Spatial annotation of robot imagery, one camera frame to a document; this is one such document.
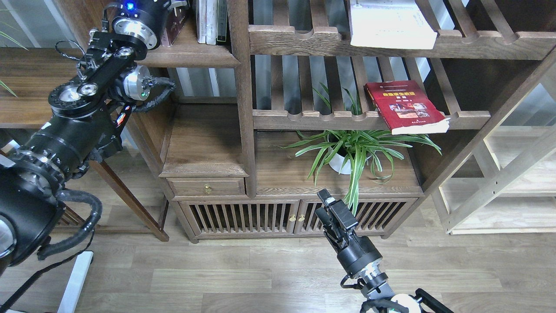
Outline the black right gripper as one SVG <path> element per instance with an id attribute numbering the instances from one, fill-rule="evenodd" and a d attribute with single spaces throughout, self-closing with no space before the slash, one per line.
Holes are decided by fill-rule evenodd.
<path id="1" fill-rule="evenodd" d="M 355 217 L 346 204 L 343 201 L 336 201 L 328 190 L 320 190 L 317 195 L 322 202 L 322 207 L 315 212 L 332 248 L 335 251 L 343 251 L 346 248 L 353 250 L 357 244 L 354 232 L 357 225 Z"/>

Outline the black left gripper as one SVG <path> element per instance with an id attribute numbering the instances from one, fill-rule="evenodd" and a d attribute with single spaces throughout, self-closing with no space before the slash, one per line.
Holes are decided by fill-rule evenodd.
<path id="1" fill-rule="evenodd" d="M 168 12 L 175 12 L 175 10 L 189 10 L 188 0 L 171 0 Z"/>

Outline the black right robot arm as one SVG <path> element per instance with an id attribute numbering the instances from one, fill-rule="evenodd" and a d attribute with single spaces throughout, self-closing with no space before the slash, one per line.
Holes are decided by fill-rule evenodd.
<path id="1" fill-rule="evenodd" d="M 396 294 L 387 282 L 387 274 L 379 265 L 383 256 L 367 236 L 355 232 L 358 222 L 342 200 L 333 198 L 327 190 L 320 190 L 318 197 L 323 206 L 316 210 L 325 236 L 337 253 L 346 276 L 341 280 L 344 289 L 360 290 L 367 298 L 360 312 L 375 313 L 424 313 L 423 305 L 433 313 L 450 313 L 436 298 L 423 289 L 415 295 Z"/>

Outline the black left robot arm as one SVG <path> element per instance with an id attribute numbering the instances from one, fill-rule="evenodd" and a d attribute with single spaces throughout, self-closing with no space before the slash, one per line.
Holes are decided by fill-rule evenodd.
<path id="1" fill-rule="evenodd" d="M 65 184 L 122 150 L 121 133 L 133 112 L 167 99 L 173 80 L 153 77 L 144 60 L 159 47 L 173 8 L 186 0 L 120 0 L 76 59 L 77 75 L 56 87 L 52 118 L 26 144 L 1 157 L 1 271 L 33 253 L 40 261 L 92 239 L 103 205 Z"/>

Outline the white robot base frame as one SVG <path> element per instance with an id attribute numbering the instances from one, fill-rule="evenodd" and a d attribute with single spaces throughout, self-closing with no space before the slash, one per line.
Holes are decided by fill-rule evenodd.
<path id="1" fill-rule="evenodd" d="M 89 267 L 93 260 L 93 254 L 94 253 L 92 251 L 85 251 L 76 257 L 76 261 L 73 265 L 63 297 L 60 305 L 58 306 L 57 313 L 75 312 L 83 285 L 85 284 Z"/>

